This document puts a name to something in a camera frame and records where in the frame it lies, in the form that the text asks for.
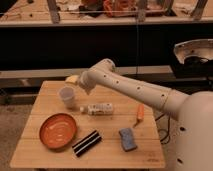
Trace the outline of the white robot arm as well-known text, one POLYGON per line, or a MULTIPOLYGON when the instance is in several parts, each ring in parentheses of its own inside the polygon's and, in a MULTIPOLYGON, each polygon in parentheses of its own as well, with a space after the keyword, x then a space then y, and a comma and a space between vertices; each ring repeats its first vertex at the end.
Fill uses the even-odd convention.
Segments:
POLYGON ((96 85, 116 90, 178 121, 176 162, 173 171, 213 171, 213 91, 188 95, 178 90, 139 81, 115 73, 105 58, 66 83, 89 94, 96 85))

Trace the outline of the white robot base shell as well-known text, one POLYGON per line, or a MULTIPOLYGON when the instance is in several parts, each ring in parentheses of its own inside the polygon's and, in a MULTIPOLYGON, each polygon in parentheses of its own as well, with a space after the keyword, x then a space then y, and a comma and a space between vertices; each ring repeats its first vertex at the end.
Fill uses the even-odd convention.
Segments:
POLYGON ((180 64, 184 64, 190 57, 213 60, 213 39, 194 39, 177 43, 173 53, 180 64))

